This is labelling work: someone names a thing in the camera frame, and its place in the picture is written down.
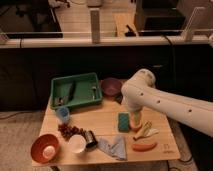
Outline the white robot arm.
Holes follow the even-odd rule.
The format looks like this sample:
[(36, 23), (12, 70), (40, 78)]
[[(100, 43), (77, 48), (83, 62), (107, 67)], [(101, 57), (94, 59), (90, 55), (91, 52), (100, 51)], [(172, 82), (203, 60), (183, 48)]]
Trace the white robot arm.
[(213, 137), (213, 102), (160, 91), (155, 81), (150, 70), (140, 69), (123, 84), (123, 102), (129, 112), (146, 106)]

